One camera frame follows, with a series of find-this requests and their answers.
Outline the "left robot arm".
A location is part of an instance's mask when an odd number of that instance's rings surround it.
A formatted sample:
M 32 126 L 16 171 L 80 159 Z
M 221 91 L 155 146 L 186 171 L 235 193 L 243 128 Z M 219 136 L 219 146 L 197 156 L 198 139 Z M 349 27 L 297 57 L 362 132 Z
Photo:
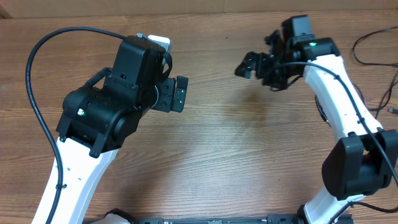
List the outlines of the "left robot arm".
M 131 35 L 104 68 L 64 99 L 53 163 L 34 223 L 81 223 L 124 140 L 149 111 L 181 112 L 188 78 L 169 77 L 171 41 Z

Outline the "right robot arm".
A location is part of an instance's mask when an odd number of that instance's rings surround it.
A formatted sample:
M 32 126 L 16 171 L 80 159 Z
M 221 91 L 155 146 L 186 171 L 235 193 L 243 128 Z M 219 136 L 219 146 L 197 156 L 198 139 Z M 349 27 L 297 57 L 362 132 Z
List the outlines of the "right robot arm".
M 323 187 L 294 215 L 268 215 L 267 223 L 351 223 L 347 209 L 397 180 L 397 131 L 369 112 L 333 39 L 316 38 L 306 15 L 293 16 L 265 38 L 268 53 L 249 52 L 235 69 L 272 91 L 303 78 L 336 141 L 322 164 Z

